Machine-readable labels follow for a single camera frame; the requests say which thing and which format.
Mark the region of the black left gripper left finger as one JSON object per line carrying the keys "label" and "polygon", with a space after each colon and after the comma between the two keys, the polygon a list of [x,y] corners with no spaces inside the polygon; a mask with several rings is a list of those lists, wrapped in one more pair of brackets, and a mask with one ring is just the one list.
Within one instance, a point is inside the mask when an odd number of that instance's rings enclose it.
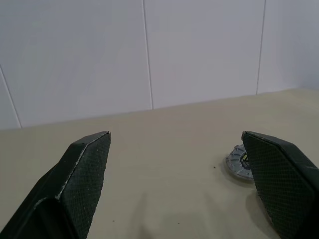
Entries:
{"label": "black left gripper left finger", "polygon": [[31,189],[2,239],[85,239],[100,200],[111,134],[102,131],[69,145]]}

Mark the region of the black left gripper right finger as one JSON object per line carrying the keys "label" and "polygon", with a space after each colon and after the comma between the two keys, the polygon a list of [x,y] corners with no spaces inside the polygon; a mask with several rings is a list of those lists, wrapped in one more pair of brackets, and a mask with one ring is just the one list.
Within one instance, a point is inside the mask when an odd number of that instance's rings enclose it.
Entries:
{"label": "black left gripper right finger", "polygon": [[294,144],[245,131],[257,193],[283,239],[319,237],[319,169]]}

